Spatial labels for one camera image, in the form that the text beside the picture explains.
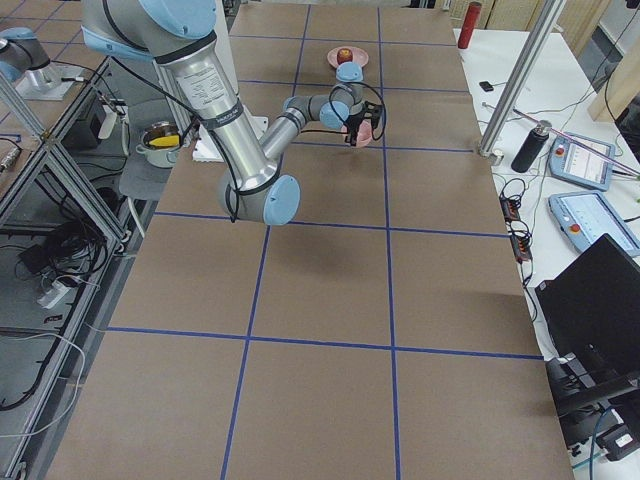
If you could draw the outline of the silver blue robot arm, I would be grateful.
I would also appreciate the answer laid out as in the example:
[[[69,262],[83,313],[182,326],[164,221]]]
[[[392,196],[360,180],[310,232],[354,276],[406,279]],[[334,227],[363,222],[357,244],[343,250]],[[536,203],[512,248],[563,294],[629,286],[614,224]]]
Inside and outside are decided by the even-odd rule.
[[[294,96],[263,135],[257,135],[215,46],[213,1],[85,1],[85,44],[113,58],[153,61],[168,70],[186,99],[185,108],[204,127],[227,169],[219,203],[231,220],[279,226],[299,207],[298,181],[281,172],[286,147],[313,121],[357,144],[360,127],[386,121],[382,102],[365,100],[361,67],[343,62],[327,95]]]

